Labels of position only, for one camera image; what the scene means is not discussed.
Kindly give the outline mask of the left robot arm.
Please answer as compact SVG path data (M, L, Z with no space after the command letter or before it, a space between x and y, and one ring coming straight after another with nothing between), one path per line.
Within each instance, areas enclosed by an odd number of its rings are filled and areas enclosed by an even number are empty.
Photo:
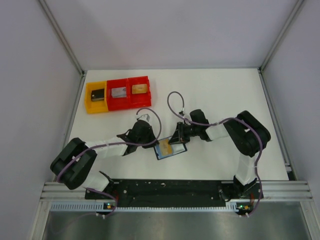
M85 142L73 138L53 160L50 170L56 181L70 190L81 187L102 192L112 181L99 169L103 160L127 156L138 147L153 148L158 142L149 122L138 119L131 129L108 140Z

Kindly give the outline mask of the right red plastic bin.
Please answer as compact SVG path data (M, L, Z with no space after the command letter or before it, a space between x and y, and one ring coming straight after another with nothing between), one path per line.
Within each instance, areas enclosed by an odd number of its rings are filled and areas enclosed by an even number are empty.
M129 105L131 108L150 107L152 97L148 76L128 78L129 83Z

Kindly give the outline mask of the blue leather card holder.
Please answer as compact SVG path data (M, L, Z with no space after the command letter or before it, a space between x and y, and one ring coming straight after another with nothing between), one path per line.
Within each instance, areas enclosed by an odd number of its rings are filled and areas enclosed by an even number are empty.
M170 158L175 155L179 155L188 151L184 143L169 144L170 139L171 139L171 136L162 138L158 141L158 144L156 144L153 147L156 159L158 161L166 158Z

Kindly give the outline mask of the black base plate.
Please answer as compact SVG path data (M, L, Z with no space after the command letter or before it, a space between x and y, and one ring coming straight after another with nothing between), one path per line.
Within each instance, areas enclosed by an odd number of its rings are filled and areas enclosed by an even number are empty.
M238 180L114 179L103 194L86 191L87 200L116 198L119 207L224 207L226 202L246 202L263 197L260 184L242 185Z

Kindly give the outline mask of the silver card in bin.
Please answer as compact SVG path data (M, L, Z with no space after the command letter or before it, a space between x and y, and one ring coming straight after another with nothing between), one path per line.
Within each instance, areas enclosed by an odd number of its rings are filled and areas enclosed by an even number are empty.
M112 98L126 98L127 97L127 88L125 86L115 87L111 89Z

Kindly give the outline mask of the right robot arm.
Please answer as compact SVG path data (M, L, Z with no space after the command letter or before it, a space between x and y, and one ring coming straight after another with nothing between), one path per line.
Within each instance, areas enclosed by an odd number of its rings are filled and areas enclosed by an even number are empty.
M262 151L271 140L271 134L249 111L210 125L202 110L190 112L191 120L178 122L169 145L186 144L191 137L212 142L230 138L240 152L237 171L233 177L233 194L245 197L253 193L257 180L257 165Z

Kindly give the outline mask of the yellow plastic bin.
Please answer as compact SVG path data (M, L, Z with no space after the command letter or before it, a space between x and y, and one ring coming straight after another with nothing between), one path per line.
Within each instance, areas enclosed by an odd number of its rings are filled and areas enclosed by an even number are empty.
M88 82L85 86L84 106L88 114L107 113L106 81Z

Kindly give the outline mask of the red plastic bin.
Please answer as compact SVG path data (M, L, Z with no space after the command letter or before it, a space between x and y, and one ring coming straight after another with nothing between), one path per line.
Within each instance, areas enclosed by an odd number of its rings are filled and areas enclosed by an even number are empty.
M150 107L152 97L148 76L128 78L129 83L129 105L131 108Z
M106 81L106 102L110 112L129 109L128 87L127 78Z

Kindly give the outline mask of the black card in bin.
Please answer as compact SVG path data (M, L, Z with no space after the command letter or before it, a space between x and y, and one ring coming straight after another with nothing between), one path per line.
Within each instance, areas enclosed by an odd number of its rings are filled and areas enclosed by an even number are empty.
M92 90L90 97L92 102L103 101L105 99L105 89L101 88Z

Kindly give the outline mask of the middle red plastic bin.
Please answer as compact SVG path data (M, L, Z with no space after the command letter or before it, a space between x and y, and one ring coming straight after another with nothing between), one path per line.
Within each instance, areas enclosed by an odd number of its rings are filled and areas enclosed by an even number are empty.
M110 112L129 109L128 87L127 78L106 81L106 102Z

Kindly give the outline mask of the gold card in bin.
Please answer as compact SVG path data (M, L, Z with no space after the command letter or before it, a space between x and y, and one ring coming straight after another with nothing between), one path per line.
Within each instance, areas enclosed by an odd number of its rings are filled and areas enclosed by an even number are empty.
M131 88L131 92L133 95L146 94L148 92L148 85L146 83L134 84Z

